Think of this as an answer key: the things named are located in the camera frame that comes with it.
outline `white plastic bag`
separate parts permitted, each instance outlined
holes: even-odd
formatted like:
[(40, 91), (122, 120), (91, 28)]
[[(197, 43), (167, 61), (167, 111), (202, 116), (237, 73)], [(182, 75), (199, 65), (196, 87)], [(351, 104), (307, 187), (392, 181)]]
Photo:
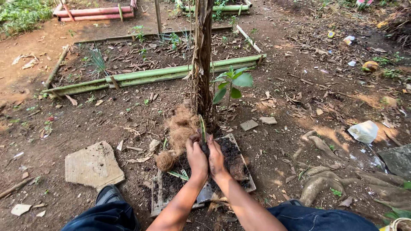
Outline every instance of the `white plastic bag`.
[(371, 120), (348, 128), (348, 132), (359, 142), (370, 144), (377, 138), (378, 127)]

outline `forearm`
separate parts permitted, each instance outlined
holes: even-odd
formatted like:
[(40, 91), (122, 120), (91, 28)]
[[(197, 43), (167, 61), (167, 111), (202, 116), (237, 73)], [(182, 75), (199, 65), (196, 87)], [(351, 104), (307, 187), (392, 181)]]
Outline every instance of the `forearm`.
[(179, 231), (182, 230), (187, 220), (191, 207), (204, 183), (196, 178), (190, 178), (174, 199), (160, 213), (148, 227), (147, 231)]
[(216, 183), (230, 201), (244, 230), (287, 231), (283, 224), (254, 200), (229, 173), (216, 177)]

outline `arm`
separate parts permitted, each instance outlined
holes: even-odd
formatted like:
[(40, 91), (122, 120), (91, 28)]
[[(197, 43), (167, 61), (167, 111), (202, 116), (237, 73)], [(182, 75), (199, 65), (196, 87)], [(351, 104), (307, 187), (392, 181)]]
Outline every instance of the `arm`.
[(187, 159), (191, 167), (191, 177), (173, 200), (148, 227), (147, 231), (179, 231), (187, 220), (191, 207), (207, 181), (207, 157), (198, 142), (200, 134), (191, 136), (187, 142)]
[(284, 225), (254, 200), (224, 168), (224, 155), (212, 136), (208, 138), (207, 143), (210, 149), (208, 161), (211, 176), (230, 201), (244, 230), (287, 231)]

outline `black shoe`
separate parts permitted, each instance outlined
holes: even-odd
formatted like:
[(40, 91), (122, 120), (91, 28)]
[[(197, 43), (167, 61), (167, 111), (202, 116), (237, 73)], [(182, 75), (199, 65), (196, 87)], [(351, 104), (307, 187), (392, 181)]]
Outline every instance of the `black shoe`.
[[(115, 201), (126, 202), (126, 200), (123, 198), (120, 191), (115, 185), (106, 185), (97, 195), (96, 206), (107, 204), (110, 202), (115, 202)], [(136, 215), (135, 214), (133, 215), (134, 215), (134, 221), (135, 221), (134, 231), (138, 231), (140, 230), (140, 224), (137, 220)]]
[(289, 199), (288, 201), (284, 201), (284, 202), (280, 203), (279, 205), (294, 205), (294, 206), (304, 207), (304, 205), (302, 205), (302, 203), (297, 199)]

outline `green grass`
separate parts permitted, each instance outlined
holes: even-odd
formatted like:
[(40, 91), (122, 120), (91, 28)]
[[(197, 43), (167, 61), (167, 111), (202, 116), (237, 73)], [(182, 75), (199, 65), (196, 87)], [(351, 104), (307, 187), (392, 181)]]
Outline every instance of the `green grass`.
[(52, 1), (16, 0), (0, 5), (0, 33), (7, 36), (37, 29), (38, 22), (52, 17)]

